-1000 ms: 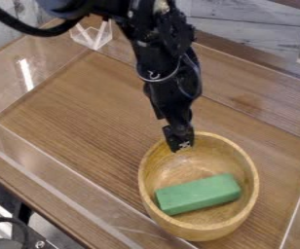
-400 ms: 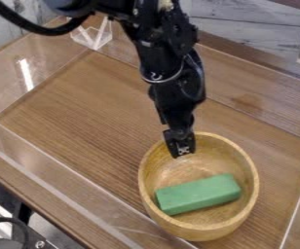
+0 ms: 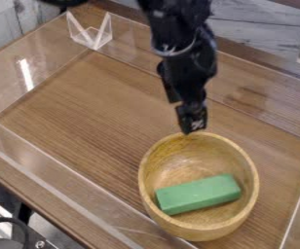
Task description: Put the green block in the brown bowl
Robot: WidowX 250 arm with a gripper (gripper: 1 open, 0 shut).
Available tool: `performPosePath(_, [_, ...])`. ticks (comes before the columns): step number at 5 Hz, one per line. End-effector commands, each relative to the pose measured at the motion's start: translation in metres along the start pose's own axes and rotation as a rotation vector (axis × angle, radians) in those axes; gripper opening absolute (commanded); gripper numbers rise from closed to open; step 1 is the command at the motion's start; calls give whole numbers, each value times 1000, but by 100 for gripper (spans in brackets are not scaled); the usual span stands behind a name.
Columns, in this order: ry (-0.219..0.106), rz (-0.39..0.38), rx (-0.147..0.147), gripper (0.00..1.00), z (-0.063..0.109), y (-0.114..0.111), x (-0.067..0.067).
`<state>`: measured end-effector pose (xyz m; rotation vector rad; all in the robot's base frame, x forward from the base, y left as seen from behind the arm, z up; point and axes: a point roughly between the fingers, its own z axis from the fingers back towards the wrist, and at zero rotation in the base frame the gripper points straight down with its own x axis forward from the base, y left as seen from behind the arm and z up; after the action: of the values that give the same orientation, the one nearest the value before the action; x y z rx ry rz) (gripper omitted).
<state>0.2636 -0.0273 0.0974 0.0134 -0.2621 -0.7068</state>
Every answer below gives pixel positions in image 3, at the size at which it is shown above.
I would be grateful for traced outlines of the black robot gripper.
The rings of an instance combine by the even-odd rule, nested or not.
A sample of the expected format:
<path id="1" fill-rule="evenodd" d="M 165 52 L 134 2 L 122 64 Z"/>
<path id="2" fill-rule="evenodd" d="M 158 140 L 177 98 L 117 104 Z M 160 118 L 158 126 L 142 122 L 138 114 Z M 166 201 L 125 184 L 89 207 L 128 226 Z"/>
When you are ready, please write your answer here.
<path id="1" fill-rule="evenodd" d="M 157 72 L 170 103 L 176 107 L 181 132 L 189 134 L 208 127 L 205 85 L 217 75 L 217 42 L 208 25 L 196 29 L 153 27 L 152 47 L 162 58 Z"/>

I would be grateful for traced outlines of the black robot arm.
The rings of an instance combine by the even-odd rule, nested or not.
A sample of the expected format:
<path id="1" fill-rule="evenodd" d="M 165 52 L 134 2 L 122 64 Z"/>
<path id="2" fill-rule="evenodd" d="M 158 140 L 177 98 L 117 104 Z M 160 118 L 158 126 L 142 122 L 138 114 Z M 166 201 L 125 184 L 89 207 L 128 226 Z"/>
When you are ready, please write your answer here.
<path id="1" fill-rule="evenodd" d="M 136 0 L 152 31 L 152 49 L 162 59 L 157 73 L 176 106 L 181 132 L 208 127 L 205 86 L 219 73 L 217 41 L 208 24 L 212 0 Z"/>

